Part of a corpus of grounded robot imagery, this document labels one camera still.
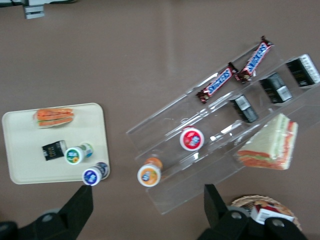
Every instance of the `white tray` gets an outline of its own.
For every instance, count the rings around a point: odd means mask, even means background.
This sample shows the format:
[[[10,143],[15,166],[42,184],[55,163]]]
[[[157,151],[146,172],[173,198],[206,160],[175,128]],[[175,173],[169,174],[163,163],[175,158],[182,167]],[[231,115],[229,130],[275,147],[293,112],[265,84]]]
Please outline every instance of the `white tray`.
[[[82,181],[83,171],[97,162],[105,162],[110,167],[101,106],[97,103],[85,103],[57,108],[72,108],[73,121],[39,129],[33,122],[33,114],[37,109],[11,111],[3,115],[6,155],[10,178],[14,183]],[[94,152],[91,157],[77,165],[68,164],[64,157],[46,161],[42,146],[60,140],[65,140],[68,148],[90,143]]]

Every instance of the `clear acrylic display stand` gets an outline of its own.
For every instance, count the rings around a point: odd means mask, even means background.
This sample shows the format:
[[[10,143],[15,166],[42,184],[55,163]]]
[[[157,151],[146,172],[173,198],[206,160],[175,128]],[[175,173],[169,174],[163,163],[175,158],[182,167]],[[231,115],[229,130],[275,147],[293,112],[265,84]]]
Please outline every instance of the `clear acrylic display stand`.
[[[257,46],[234,60],[234,66],[241,70],[256,49]],[[285,103],[273,104],[259,83],[275,72],[292,95]],[[320,121],[319,85],[300,88],[276,46],[256,68],[251,82],[241,84],[233,76],[203,104],[196,94],[216,76],[213,74],[127,132],[138,151],[135,160],[139,166],[152,156],[163,163],[159,184],[146,188],[161,214],[201,194],[204,184],[217,184],[242,169],[244,166],[235,153],[276,114],[283,113],[297,122],[298,134]],[[238,115],[230,102],[238,94],[245,95],[258,120],[247,123]],[[186,126],[203,132],[205,142],[200,150],[187,151],[181,147],[179,138]]]

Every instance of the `sandwich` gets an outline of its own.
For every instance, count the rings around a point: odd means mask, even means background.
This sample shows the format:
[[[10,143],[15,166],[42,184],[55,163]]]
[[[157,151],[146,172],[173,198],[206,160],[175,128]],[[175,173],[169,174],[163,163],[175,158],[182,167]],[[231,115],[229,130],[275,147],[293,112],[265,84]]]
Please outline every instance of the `sandwich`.
[[[42,108],[33,115],[36,124],[40,128],[49,128],[73,120],[74,114],[71,108]]]
[[[280,113],[237,151],[248,167],[286,170],[290,166],[298,124]]]

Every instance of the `black snack box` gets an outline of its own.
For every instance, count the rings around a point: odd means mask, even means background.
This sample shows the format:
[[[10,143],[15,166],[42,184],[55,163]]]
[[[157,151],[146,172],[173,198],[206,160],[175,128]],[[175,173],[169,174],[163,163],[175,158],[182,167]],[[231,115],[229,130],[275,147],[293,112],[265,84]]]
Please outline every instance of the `black snack box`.
[[[300,87],[320,82],[320,75],[308,54],[303,54],[286,63]]]
[[[272,103],[281,104],[292,99],[289,89],[277,72],[259,82]]]
[[[231,99],[230,102],[232,103],[236,112],[245,122],[253,123],[258,119],[257,113],[243,94]]]
[[[66,150],[67,146],[64,140],[56,141],[42,147],[46,161],[63,157]]]

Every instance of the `basket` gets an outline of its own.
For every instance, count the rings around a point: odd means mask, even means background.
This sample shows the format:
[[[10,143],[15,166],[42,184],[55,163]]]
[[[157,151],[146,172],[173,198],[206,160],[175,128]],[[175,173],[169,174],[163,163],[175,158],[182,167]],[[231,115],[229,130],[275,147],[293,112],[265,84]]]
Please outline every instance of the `basket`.
[[[300,231],[302,231],[302,228],[301,228],[301,225],[298,221],[298,218],[294,215],[294,213],[289,208],[282,205],[280,202],[272,199],[271,197],[261,196],[261,195],[246,195],[246,196],[243,196],[243,197],[240,197],[240,198],[234,200],[231,203],[231,206],[252,210],[253,207],[255,206],[255,202],[257,202],[257,201],[266,201],[271,204],[277,205],[277,208],[279,208],[283,214],[294,217],[293,223],[296,225],[296,227]]]

